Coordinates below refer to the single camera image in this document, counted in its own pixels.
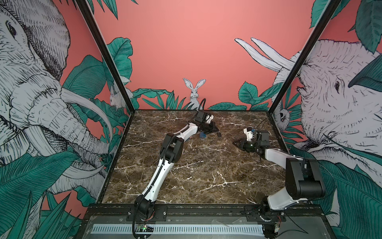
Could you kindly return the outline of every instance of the brown marble tabletop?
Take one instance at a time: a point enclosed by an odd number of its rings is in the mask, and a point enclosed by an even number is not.
[[[103,203],[134,203],[158,165],[164,136],[186,125],[194,111],[137,111],[114,168]],[[257,155],[236,148],[245,127],[270,132],[271,147],[279,148],[264,112],[213,112],[222,133],[184,143],[183,154],[167,175],[158,203],[259,203],[285,184],[285,170]]]

